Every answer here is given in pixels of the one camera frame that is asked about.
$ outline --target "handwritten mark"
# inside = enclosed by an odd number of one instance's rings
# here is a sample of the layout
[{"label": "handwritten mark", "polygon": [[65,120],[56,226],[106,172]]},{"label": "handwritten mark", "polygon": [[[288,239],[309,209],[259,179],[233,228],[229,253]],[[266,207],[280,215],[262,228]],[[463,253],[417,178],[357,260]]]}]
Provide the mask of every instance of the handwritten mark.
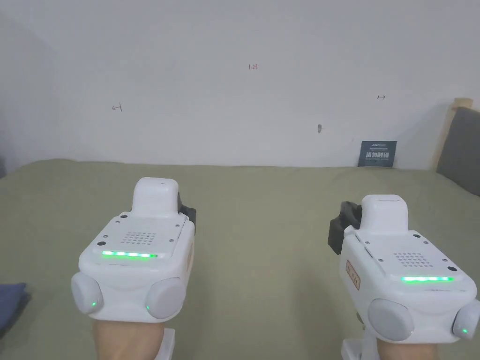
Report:
[{"label": "handwritten mark", "polygon": [[120,109],[120,112],[123,112],[122,109],[121,109],[121,103],[119,103],[119,105],[117,107],[115,107],[115,105],[112,106],[112,110],[114,110],[114,111],[117,111],[118,108]]}]

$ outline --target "white wall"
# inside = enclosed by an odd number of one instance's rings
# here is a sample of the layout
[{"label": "white wall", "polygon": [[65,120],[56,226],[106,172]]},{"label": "white wall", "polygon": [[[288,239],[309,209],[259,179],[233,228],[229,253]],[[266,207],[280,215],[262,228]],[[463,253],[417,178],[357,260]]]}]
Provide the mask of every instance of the white wall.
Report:
[{"label": "white wall", "polygon": [[398,167],[427,168],[453,98],[480,98],[479,19],[478,0],[0,0],[0,156],[354,166],[398,140]]}]

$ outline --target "red label sticker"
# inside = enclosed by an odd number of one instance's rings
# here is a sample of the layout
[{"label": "red label sticker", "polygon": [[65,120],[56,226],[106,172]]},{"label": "red label sticker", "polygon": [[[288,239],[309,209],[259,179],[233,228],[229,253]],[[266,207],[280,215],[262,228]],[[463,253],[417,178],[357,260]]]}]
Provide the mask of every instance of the red label sticker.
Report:
[{"label": "red label sticker", "polygon": [[348,260],[347,260],[347,274],[350,277],[350,279],[352,279],[353,285],[355,285],[357,290],[360,290],[360,276],[357,274],[352,264],[350,264],[350,261]]}]

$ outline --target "gray headboard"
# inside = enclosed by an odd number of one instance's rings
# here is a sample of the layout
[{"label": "gray headboard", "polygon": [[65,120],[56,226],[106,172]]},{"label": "gray headboard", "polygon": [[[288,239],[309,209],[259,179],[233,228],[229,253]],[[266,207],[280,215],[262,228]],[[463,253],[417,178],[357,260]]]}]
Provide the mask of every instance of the gray headboard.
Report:
[{"label": "gray headboard", "polygon": [[437,172],[480,196],[480,112],[470,108],[456,110]]}]

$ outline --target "dark blue poster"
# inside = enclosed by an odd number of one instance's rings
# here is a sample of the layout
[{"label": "dark blue poster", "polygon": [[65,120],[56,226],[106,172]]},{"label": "dark blue poster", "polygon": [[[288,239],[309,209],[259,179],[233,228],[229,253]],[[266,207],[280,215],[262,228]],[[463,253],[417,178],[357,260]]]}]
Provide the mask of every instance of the dark blue poster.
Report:
[{"label": "dark blue poster", "polygon": [[362,141],[358,166],[391,168],[395,149],[396,141]]}]

